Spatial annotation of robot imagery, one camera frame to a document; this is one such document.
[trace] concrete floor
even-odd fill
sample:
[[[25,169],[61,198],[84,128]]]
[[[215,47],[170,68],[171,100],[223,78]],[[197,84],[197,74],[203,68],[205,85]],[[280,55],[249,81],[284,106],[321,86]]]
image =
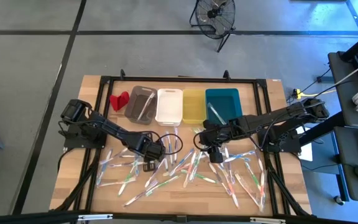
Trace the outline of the concrete floor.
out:
[[[79,30],[190,30],[193,4],[190,0],[88,0]],[[0,29],[71,30],[79,5],[79,0],[0,0]],[[344,2],[236,1],[236,13],[237,30],[358,30]],[[6,145],[0,150],[0,215],[10,212],[67,40],[67,35],[0,36],[0,138]],[[83,75],[118,75],[122,68],[128,76],[221,77],[227,69],[233,78],[282,79],[290,92],[328,69],[327,53],[346,50],[357,40],[232,36],[217,54],[218,41],[203,35],[77,36],[23,212],[48,210],[63,145],[57,121],[68,100],[76,98]],[[309,93],[326,87],[315,85]],[[331,113],[340,110],[336,94],[321,98]],[[313,213],[358,221],[349,213],[358,209],[358,202],[340,207],[319,193],[329,189],[337,195],[334,178],[305,173]]]

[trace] wooden table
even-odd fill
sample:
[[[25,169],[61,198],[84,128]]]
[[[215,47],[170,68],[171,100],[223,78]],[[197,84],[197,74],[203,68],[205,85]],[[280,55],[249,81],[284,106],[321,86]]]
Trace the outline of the wooden table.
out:
[[[78,98],[94,105],[98,92],[99,80],[100,76],[84,76]],[[254,92],[251,84],[116,81],[114,82],[113,86],[113,95],[119,95],[123,91],[128,91],[130,93],[132,88],[136,85],[147,86],[155,89],[187,88],[204,90],[208,88],[237,88],[240,94],[242,113],[257,114]],[[267,80],[267,85],[272,110],[277,110],[286,106],[281,81]],[[107,91],[105,90],[103,93],[102,102],[104,102],[106,99],[106,92]],[[262,89],[260,89],[259,93],[261,95],[262,105],[264,105]],[[101,104],[99,111],[103,111],[103,106],[104,103]],[[148,126],[132,123],[124,116],[124,111],[125,108],[121,109],[119,112],[115,112],[112,108],[110,108],[108,118],[112,122],[115,122],[116,124],[130,131],[153,130],[158,132],[160,135],[165,134],[165,131],[170,131],[171,133],[173,132],[172,127],[159,126],[155,120],[153,120],[153,122]],[[183,150],[178,153],[178,161],[186,152],[194,147],[194,132],[191,129],[193,127],[200,127],[200,125],[190,125],[182,122],[178,127],[178,134],[184,143]],[[232,154],[254,150],[254,147],[249,139],[231,141],[229,144],[227,144],[227,147],[229,152]],[[122,146],[121,142],[111,136],[108,136],[106,147],[102,151],[101,159],[106,158],[106,154],[110,149],[113,149],[113,154],[115,154],[121,151],[123,148],[124,146]],[[296,201],[302,206],[302,208],[305,211],[311,213],[308,194],[306,191],[305,181],[303,180],[303,174],[299,160],[291,154],[281,153],[280,155],[287,188],[292,193]],[[71,190],[73,190],[80,175],[83,156],[84,149],[74,149],[63,158],[62,164],[60,166],[60,172],[58,173],[55,190],[53,192],[52,201],[50,203],[51,209],[59,206],[68,196]],[[250,156],[249,158],[251,159],[251,168],[255,172],[255,175],[259,178],[260,170],[257,165],[257,159],[255,156]],[[118,158],[113,160],[111,163],[118,164],[131,161],[133,161],[133,158]],[[130,167],[108,168],[103,176],[102,182],[124,180],[130,169]],[[232,170],[238,170],[249,185],[255,185],[242,160],[233,161]],[[168,179],[167,177],[162,176],[163,172],[165,172],[164,168],[157,174],[157,179],[159,181]],[[200,161],[198,173],[209,178],[216,179],[215,175],[211,172],[211,169],[208,166],[208,158],[204,158]],[[212,184],[206,182],[205,180],[195,179],[193,182],[190,182],[184,189],[183,181],[185,178],[183,175],[181,175],[174,182],[157,189],[149,197],[142,197],[130,206],[124,208],[123,204],[125,202],[145,190],[144,184],[150,175],[150,172],[145,173],[141,170],[140,167],[140,175],[138,176],[137,180],[135,182],[129,183],[124,193],[120,197],[117,196],[117,193],[121,185],[95,188],[91,211],[108,213],[154,213],[187,215],[272,215],[268,189],[266,189],[267,197],[265,209],[261,213],[259,212],[259,209],[252,201],[252,199],[238,184],[237,180],[233,187],[239,201],[239,209],[236,208],[232,198],[228,196],[223,187],[219,184]],[[83,191],[83,199],[80,208],[85,207],[84,198],[86,198],[86,193],[87,186]],[[277,197],[279,213],[283,213],[280,190],[277,186],[275,186],[275,193]]]

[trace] white bin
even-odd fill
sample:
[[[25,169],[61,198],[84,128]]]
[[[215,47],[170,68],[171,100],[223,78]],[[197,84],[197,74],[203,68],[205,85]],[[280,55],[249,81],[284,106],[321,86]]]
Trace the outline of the white bin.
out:
[[[159,89],[157,96],[155,120],[161,126],[179,126],[183,117],[183,91]]]

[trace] red cloth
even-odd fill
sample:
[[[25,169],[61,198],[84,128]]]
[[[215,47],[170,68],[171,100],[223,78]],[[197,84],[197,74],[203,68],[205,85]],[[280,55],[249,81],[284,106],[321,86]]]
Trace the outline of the red cloth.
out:
[[[129,94],[127,91],[122,92],[119,96],[110,96],[110,103],[112,108],[117,112],[119,111],[123,106],[127,105],[129,101]]]

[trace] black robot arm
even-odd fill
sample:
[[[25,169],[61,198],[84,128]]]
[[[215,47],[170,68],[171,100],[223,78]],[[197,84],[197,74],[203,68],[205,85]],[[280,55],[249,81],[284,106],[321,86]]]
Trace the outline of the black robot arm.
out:
[[[85,101],[70,100],[60,117],[67,125],[79,126],[81,135],[90,141],[99,138],[102,131],[120,140],[128,150],[144,157],[145,161],[161,162],[165,156],[162,142],[153,142],[151,133],[127,131],[93,111],[92,106]]]
[[[245,115],[230,119],[227,125],[211,124],[206,120],[203,123],[206,130],[199,133],[200,144],[207,146],[205,150],[208,151],[211,162],[220,163],[223,161],[223,157],[219,152],[219,147],[225,142],[250,138],[255,133],[267,132],[261,139],[260,147],[263,147],[267,137],[270,143],[281,144],[283,136],[287,137],[288,133],[297,127],[305,123],[320,123],[328,116],[329,113],[324,107],[323,101],[308,98],[286,108],[259,116]]]

